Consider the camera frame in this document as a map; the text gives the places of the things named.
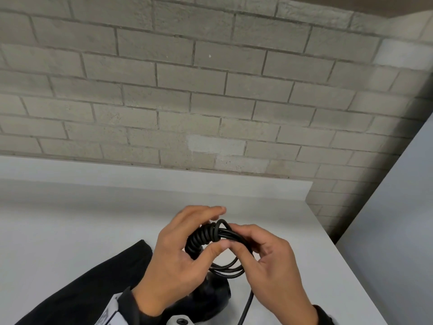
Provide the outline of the person's left forearm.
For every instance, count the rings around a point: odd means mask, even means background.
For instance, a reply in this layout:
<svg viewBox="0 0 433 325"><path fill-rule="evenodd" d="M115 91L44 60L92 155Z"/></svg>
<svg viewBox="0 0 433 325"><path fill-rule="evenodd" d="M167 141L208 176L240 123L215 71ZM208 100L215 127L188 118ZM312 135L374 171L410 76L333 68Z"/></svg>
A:
<svg viewBox="0 0 433 325"><path fill-rule="evenodd" d="M154 325L154 317L143 313L128 286L117 299L118 311L128 325Z"/></svg>

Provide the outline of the person's left hand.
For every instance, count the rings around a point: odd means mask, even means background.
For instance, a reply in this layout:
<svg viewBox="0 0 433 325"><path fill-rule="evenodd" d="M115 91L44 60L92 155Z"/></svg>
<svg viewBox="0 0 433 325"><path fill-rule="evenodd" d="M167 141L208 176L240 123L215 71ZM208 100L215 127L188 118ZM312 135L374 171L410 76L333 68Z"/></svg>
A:
<svg viewBox="0 0 433 325"><path fill-rule="evenodd" d="M205 274L193 274L193 260L183 249L188 237L202 224L225 214L222 206L187 206L164 227L143 279L132 290L139 309L156 317L203 283Z"/></svg>

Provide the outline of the person's right forearm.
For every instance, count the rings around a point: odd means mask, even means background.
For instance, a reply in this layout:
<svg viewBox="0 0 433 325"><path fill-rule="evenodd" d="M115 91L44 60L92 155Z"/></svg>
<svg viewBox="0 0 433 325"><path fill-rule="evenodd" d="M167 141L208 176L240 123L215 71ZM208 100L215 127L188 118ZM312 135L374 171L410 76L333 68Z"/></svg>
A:
<svg viewBox="0 0 433 325"><path fill-rule="evenodd" d="M320 306L312 304L287 309L278 320L282 325L336 325Z"/></svg>

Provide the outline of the person's right hand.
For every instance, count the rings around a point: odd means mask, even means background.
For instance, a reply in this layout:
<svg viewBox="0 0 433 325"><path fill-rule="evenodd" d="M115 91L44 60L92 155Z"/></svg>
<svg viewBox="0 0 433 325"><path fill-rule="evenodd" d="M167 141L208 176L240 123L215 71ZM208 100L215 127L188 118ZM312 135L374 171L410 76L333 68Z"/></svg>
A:
<svg viewBox="0 0 433 325"><path fill-rule="evenodd" d="M302 285L295 254L288 241L255 224L230 224L230 227L248 240L253 250L256 247L268 248L262 261L268 274L268 283L250 284L255 297L264 307L278 319L287 309L312 304ZM230 250L235 255L237 247L245 246L231 242Z"/></svg>

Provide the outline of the black rounded device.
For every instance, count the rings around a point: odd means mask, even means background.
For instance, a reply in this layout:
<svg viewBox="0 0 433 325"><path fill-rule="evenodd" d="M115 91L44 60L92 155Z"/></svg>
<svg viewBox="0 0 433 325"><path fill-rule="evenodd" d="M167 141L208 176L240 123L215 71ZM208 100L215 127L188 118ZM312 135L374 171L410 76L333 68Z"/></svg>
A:
<svg viewBox="0 0 433 325"><path fill-rule="evenodd" d="M174 315L186 315L194 323L206 322L225 309L231 298L228 279L208 272L205 280L192 293L168 306L158 325L166 325Z"/></svg>

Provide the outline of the black cloth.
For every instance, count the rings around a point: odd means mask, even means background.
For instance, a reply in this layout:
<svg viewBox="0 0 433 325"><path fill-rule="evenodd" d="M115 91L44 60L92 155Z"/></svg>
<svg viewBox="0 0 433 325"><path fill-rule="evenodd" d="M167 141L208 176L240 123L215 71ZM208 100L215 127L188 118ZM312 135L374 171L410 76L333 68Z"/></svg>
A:
<svg viewBox="0 0 433 325"><path fill-rule="evenodd" d="M140 240L90 269L14 325L95 325L111 298L138 285L153 255Z"/></svg>

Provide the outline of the white panel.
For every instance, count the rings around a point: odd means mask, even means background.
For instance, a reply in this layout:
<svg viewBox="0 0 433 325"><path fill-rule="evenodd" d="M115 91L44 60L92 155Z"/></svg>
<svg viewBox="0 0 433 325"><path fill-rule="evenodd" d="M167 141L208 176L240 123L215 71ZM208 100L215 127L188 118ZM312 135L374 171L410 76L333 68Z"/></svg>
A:
<svg viewBox="0 0 433 325"><path fill-rule="evenodd" d="M433 325L433 113L336 246L388 325Z"/></svg>

